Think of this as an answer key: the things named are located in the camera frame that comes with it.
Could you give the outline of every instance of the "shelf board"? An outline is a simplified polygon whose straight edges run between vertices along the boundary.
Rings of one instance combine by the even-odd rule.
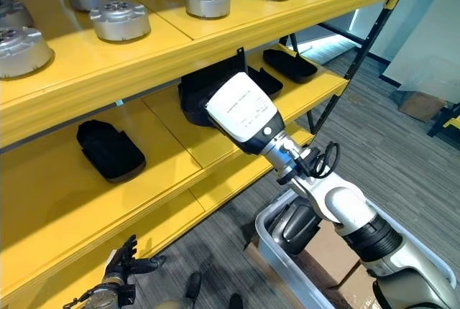
[[[66,0],[20,0],[55,51],[30,77],[1,82],[0,147],[278,37],[383,0],[233,0],[227,18],[196,19],[183,0],[138,0],[152,33],[113,45],[97,39]]]
[[[199,178],[201,167],[142,103],[91,119],[124,130],[146,169],[106,182],[84,157],[73,124],[1,156],[1,300],[74,262]]]
[[[209,37],[231,29],[243,28],[245,25],[256,24],[263,19],[280,20],[294,11],[303,11],[303,18],[309,20],[311,12],[321,6],[321,20],[323,22],[332,17],[342,15],[343,11],[352,11],[365,4],[372,4],[382,0],[231,0],[230,15],[225,18],[203,20],[189,16],[185,10],[185,0],[138,0],[152,11],[157,12],[164,20],[177,27],[180,31],[196,40]]]
[[[312,134],[295,123],[288,125],[286,132],[301,145],[310,144],[313,140]],[[264,157],[244,154],[189,190],[206,211],[212,211],[271,169],[271,164]]]
[[[149,257],[186,232],[203,214],[204,210],[198,201],[189,191],[185,191],[92,249],[85,257],[16,296],[8,304],[8,309],[62,308],[64,304],[101,281],[111,251],[119,248],[132,234],[136,234],[138,240],[136,256]],[[52,244],[44,244],[44,247],[52,247]]]
[[[305,144],[313,138],[313,135],[297,125],[290,125],[288,131],[300,144]],[[98,246],[85,257],[76,260],[46,281],[36,284],[21,296],[14,298],[9,304],[9,309],[61,308],[63,304],[101,281],[106,258],[110,251],[121,246],[128,236],[137,234],[139,242],[137,257],[155,255],[270,168],[270,164],[262,157],[241,155],[232,160],[217,176],[208,177],[203,185],[194,187],[193,195],[186,190],[157,207],[153,212]],[[206,205],[206,209],[203,208],[203,203],[206,204],[210,200],[213,200],[213,203]]]
[[[97,38],[88,13],[73,11],[67,0],[20,1],[27,5],[55,58],[31,76],[1,80],[2,147],[163,83],[149,76],[151,70],[142,68],[146,74],[138,80],[146,83],[136,87],[137,82],[129,83],[129,71],[133,65],[142,67],[145,58],[190,42],[151,11],[150,34],[120,45]],[[123,90],[117,91],[120,84]],[[109,101],[104,100],[105,94],[112,95]]]
[[[454,126],[454,127],[458,128],[458,129],[460,129],[460,116],[459,117],[454,117],[454,118],[448,120],[444,124],[444,128],[446,128],[448,126]]]
[[[271,48],[293,53],[282,45],[274,45]],[[257,70],[263,67],[283,83],[284,87],[281,94],[274,102],[287,123],[317,106],[328,97],[334,94],[340,95],[347,83],[347,80],[321,66],[307,83],[294,83],[266,65],[262,59],[262,51],[248,55],[247,63]],[[222,162],[224,158],[232,157],[232,155],[237,155],[240,152],[233,142],[216,129],[203,128],[188,123],[180,110],[177,87],[167,88],[143,98],[143,100],[202,167],[210,167]]]

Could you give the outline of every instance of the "robotic arm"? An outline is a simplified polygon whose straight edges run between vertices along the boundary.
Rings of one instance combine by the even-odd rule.
[[[324,154],[302,148],[288,136],[280,113],[246,73],[238,73],[210,99],[206,110],[214,124],[248,154],[263,155],[280,184],[311,201],[316,213],[359,255],[376,281],[382,309],[459,309],[454,289],[438,268],[405,236],[379,216],[354,184],[333,172],[339,146]],[[328,158],[336,150],[334,164]]]

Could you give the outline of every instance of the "black cable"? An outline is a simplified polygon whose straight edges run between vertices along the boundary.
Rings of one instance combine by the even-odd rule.
[[[332,165],[329,165],[331,160],[331,155],[334,153],[335,149],[335,158]],[[307,157],[305,159],[301,159],[300,157],[295,159],[295,163],[301,168],[303,173],[308,177],[314,178],[326,178],[328,177],[339,164],[340,160],[340,145],[336,142],[329,142],[326,150],[324,153],[320,153],[318,149],[312,149],[309,155],[313,155],[313,157]]]

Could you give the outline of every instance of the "black metal upright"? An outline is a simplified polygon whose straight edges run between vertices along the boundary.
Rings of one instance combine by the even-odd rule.
[[[385,26],[385,23],[387,22],[388,18],[390,18],[392,12],[395,9],[395,4],[391,4],[392,0],[389,0],[388,3],[385,5],[383,10],[380,12],[380,15],[378,16],[377,20],[374,23],[374,26],[371,28],[371,31],[367,35],[365,39],[360,39],[357,36],[354,36],[350,34],[349,32],[345,32],[344,30],[340,30],[338,28],[335,28],[329,24],[320,24],[322,27],[325,27],[326,29],[335,32],[337,34],[341,34],[344,37],[349,38],[350,40],[358,43],[361,45],[361,47],[357,50],[356,57],[353,59],[353,62],[351,63],[350,67],[348,68],[344,78],[347,79],[349,82],[353,77],[356,75],[358,69],[361,67],[362,62],[368,56],[369,51],[372,47],[372,45],[375,43],[377,40],[377,37],[379,36],[380,32],[382,31],[383,27]],[[297,42],[292,35],[289,35],[291,39],[291,43],[293,44],[294,50],[297,49]],[[286,45],[288,40],[288,36],[284,36],[283,38],[280,39],[280,43],[283,45]],[[318,121],[315,123],[313,120],[313,114],[312,111],[307,112],[307,118],[308,118],[308,125],[310,128],[311,134],[317,134],[321,127],[324,125],[324,122],[326,122],[327,118],[331,114],[332,110],[336,106],[337,102],[339,101],[340,96],[332,96],[329,99],[329,102],[323,112],[321,113]]]

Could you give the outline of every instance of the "wall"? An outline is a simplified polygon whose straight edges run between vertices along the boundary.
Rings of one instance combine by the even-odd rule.
[[[428,11],[433,0],[400,0],[371,49],[376,55],[391,61],[412,31]],[[356,12],[350,31],[366,37],[383,4],[367,6]]]
[[[457,92],[451,92],[451,97],[458,97],[460,101],[459,25],[459,0],[434,0],[384,74],[403,84],[413,78],[425,77],[430,81],[431,90],[440,88],[442,82],[456,83]],[[445,94],[436,96],[455,99]]]

